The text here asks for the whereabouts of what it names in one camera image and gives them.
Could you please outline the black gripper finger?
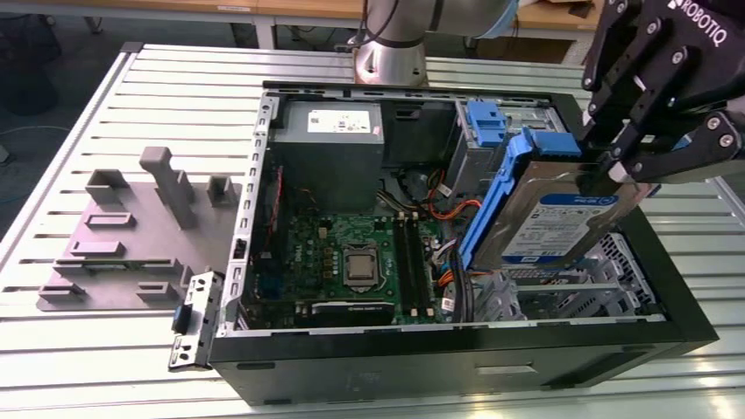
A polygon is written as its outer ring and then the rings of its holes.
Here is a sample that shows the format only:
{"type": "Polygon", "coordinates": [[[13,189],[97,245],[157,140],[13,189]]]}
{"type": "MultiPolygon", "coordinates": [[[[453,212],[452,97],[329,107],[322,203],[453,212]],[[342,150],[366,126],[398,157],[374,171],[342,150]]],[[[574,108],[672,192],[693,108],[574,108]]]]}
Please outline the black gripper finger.
{"type": "Polygon", "coordinates": [[[744,112],[710,113],[689,138],[681,148],[616,162],[606,172],[610,180],[676,184],[744,172],[744,112]]]}
{"type": "Polygon", "coordinates": [[[653,138],[661,149],[685,135],[685,118],[669,110],[686,58],[686,17],[680,12],[604,12],[584,69],[592,93],[581,144],[592,151],[614,148],[616,139],[653,138]]]}

